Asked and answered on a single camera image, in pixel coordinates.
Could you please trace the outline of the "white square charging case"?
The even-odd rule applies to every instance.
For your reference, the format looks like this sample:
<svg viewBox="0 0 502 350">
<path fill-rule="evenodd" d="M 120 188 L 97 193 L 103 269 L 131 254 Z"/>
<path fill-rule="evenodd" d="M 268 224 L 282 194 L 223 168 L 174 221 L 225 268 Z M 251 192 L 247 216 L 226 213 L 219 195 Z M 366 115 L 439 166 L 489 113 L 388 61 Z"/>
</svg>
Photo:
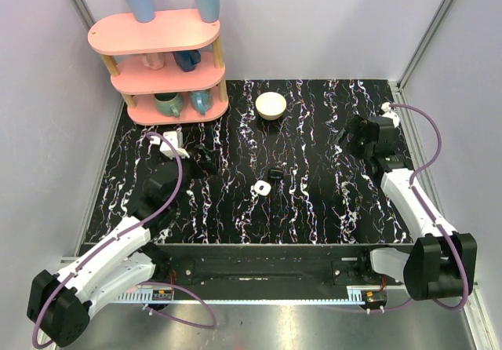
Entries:
<svg viewBox="0 0 502 350">
<path fill-rule="evenodd" d="M 253 190 L 260 196 L 268 196 L 271 191 L 271 185 L 266 181 L 259 180 L 253 185 Z"/>
</svg>

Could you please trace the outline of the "black earbud charging case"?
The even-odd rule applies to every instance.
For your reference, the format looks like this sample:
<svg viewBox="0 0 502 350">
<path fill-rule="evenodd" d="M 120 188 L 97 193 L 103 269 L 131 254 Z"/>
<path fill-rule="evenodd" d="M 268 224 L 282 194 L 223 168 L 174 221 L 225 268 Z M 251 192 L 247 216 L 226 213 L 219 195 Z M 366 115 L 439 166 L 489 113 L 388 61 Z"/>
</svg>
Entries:
<svg viewBox="0 0 502 350">
<path fill-rule="evenodd" d="M 284 177 L 284 172 L 279 168 L 270 168 L 267 172 L 267 179 L 269 181 L 280 181 Z"/>
</svg>

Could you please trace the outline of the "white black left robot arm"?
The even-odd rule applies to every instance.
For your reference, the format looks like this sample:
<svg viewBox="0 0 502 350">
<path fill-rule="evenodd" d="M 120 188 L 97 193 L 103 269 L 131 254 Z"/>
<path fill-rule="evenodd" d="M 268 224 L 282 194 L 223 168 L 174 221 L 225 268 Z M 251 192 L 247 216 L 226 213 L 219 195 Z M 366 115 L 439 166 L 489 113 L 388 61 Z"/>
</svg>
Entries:
<svg viewBox="0 0 502 350">
<path fill-rule="evenodd" d="M 33 347 L 67 347 L 102 308 L 138 285 L 155 290 L 152 298 L 140 303 L 149 312 L 162 309 L 177 289 L 178 273 L 171 256 L 154 239 L 175 217 L 177 203 L 190 183 L 216 171 L 201 148 L 186 159 L 176 155 L 160 163 L 114 230 L 59 271 L 40 271 L 31 282 L 27 303 L 27 317 L 35 325 Z"/>
</svg>

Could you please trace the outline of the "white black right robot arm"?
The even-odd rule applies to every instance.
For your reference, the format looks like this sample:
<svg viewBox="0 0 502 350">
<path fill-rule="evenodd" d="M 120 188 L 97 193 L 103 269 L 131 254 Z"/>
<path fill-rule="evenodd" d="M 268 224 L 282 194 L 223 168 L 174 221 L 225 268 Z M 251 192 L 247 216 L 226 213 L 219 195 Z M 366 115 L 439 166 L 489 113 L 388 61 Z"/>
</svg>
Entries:
<svg viewBox="0 0 502 350">
<path fill-rule="evenodd" d="M 336 143 L 364 162 L 371 181 L 390 199 L 413 239 L 409 253 L 394 247 L 370 250 L 356 264 L 356 275 L 374 284 L 383 275 L 403 283 L 415 301 L 460 298 L 472 293 L 478 252 L 475 237 L 458 232 L 438 211 L 416 179 L 412 166 L 398 155 L 397 115 L 352 115 Z"/>
</svg>

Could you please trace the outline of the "blue butterfly mug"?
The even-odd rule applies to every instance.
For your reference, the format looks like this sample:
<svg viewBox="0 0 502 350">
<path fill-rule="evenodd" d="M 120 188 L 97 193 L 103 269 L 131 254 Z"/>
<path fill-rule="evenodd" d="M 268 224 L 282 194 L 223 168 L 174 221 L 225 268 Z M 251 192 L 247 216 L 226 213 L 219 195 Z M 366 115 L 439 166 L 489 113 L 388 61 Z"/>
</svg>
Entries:
<svg viewBox="0 0 502 350">
<path fill-rule="evenodd" d="M 206 115 L 213 107 L 213 97 L 209 90 L 192 91 L 189 97 L 193 108 L 200 115 Z"/>
</svg>

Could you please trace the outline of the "green ceramic mug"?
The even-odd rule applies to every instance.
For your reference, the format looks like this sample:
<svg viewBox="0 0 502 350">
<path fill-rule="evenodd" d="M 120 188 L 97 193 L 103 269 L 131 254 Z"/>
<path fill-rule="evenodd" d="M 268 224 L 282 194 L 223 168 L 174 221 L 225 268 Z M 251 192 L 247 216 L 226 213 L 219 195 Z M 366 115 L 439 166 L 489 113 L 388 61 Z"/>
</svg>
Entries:
<svg viewBox="0 0 502 350">
<path fill-rule="evenodd" d="M 184 99 L 180 93 L 156 93 L 156 108 L 166 116 L 179 118 L 184 108 Z"/>
</svg>

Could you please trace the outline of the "cream white bowl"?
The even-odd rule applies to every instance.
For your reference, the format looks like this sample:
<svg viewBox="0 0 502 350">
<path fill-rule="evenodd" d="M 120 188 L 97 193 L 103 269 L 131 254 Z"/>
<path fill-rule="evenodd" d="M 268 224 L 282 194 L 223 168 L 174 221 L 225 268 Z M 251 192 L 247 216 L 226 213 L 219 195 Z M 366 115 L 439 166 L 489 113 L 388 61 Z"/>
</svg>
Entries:
<svg viewBox="0 0 502 350">
<path fill-rule="evenodd" d="M 260 94 L 255 102 L 256 110 L 265 120 L 279 119 L 286 110 L 286 99 L 280 93 L 266 92 Z"/>
</svg>

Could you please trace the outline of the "dark blue mug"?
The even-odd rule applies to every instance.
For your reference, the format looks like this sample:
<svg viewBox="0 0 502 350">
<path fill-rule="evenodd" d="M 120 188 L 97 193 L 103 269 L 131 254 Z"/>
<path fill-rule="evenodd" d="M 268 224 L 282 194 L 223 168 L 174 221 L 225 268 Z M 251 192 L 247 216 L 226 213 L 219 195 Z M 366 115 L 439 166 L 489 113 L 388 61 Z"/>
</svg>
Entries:
<svg viewBox="0 0 502 350">
<path fill-rule="evenodd" d="M 173 52 L 173 58 L 183 72 L 191 72 L 201 62 L 201 53 L 197 49 L 176 51 Z"/>
</svg>

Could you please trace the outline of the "pink mug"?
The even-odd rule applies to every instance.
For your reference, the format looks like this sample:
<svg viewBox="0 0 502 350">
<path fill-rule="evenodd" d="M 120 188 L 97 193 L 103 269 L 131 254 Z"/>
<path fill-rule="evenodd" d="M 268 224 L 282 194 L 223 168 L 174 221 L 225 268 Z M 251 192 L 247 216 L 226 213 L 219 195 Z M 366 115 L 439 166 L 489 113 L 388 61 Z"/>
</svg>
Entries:
<svg viewBox="0 0 502 350">
<path fill-rule="evenodd" d="M 164 67 L 164 53 L 145 53 L 141 56 L 145 67 L 151 70 L 159 70 Z"/>
</svg>

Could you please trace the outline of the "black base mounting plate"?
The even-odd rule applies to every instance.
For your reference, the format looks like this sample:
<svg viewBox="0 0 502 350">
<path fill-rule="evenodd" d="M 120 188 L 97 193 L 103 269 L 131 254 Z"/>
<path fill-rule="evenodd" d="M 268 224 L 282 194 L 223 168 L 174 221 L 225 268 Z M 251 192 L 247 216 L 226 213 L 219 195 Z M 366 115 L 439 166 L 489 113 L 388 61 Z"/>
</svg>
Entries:
<svg viewBox="0 0 502 350">
<path fill-rule="evenodd" d="M 378 245 L 153 246 L 163 280 L 192 288 L 209 299 L 275 299 L 288 294 L 327 296 L 346 286 L 398 286 L 370 267 Z"/>
</svg>

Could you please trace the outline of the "pink three-tier shelf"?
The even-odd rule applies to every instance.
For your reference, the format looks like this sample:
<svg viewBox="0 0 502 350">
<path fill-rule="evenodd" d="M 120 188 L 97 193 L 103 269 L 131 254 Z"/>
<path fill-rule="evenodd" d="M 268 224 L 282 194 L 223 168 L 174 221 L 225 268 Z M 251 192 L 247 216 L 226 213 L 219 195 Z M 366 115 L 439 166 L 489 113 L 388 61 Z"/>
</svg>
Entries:
<svg viewBox="0 0 502 350">
<path fill-rule="evenodd" d="M 129 117 L 142 126 L 211 122 L 228 109 L 226 67 L 220 23 L 205 23 L 196 9 L 163 10 L 148 23 L 131 13 L 119 13 L 97 21 L 89 30 L 88 42 L 100 55 L 111 75 L 111 84 L 122 95 Z M 194 71 L 183 72 L 173 52 L 197 49 L 201 62 Z M 159 70 L 145 67 L 145 53 L 164 53 Z M 189 93 L 209 90 L 213 107 L 200 115 Z M 179 118 L 163 115 L 155 105 L 156 93 L 181 93 L 184 108 Z"/>
</svg>

